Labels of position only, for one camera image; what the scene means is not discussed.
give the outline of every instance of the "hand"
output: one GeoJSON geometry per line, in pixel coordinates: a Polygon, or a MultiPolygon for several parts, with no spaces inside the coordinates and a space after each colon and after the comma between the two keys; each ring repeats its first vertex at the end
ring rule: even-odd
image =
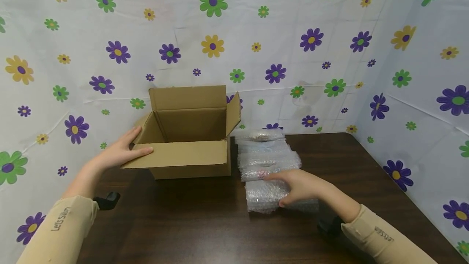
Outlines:
{"type": "Polygon", "coordinates": [[[290,186],[290,193],[278,203],[280,207],[298,200],[321,199],[325,192],[333,186],[322,178],[301,169],[290,169],[270,174],[264,180],[282,180],[290,186]]]}

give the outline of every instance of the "sleeve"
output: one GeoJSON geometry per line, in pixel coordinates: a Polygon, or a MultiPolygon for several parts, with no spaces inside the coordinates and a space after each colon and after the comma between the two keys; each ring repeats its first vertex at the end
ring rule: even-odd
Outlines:
{"type": "Polygon", "coordinates": [[[75,196],[55,203],[16,264],[75,264],[98,203],[75,196]]]}
{"type": "Polygon", "coordinates": [[[342,224],[342,231],[378,264],[436,264],[422,249],[364,205],[354,221],[342,224]]]}

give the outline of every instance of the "flower center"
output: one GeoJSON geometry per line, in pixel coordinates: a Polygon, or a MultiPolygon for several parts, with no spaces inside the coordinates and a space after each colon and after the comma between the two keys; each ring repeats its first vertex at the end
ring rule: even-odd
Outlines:
{"type": "Polygon", "coordinates": [[[7,164],[4,164],[2,167],[1,167],[1,171],[2,172],[5,172],[6,174],[13,171],[13,168],[15,168],[15,166],[13,165],[13,163],[7,163],[7,164]]]}
{"type": "Polygon", "coordinates": [[[462,105],[464,102],[466,102],[466,99],[461,96],[454,97],[453,100],[451,100],[454,105],[462,105]]]}

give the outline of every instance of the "wooden table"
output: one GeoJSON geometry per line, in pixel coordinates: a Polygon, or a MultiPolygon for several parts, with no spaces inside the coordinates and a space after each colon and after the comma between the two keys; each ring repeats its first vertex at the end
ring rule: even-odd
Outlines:
{"type": "MultiPolygon", "coordinates": [[[[292,135],[287,142],[304,170],[368,206],[435,261],[466,263],[351,135],[292,135]]],[[[231,177],[155,182],[147,169],[106,173],[98,195],[122,197],[114,210],[99,212],[78,263],[361,263],[324,241],[314,216],[248,214],[234,143],[232,153],[231,177]]]]}

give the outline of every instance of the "cardboard box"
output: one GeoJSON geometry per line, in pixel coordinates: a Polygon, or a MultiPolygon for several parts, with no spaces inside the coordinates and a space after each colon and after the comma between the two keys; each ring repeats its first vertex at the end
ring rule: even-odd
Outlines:
{"type": "Polygon", "coordinates": [[[225,86],[152,88],[152,112],[137,125],[133,149],[153,153],[121,168],[149,168],[155,179],[231,175],[227,138],[241,120],[239,94],[226,103],[225,86]]]}

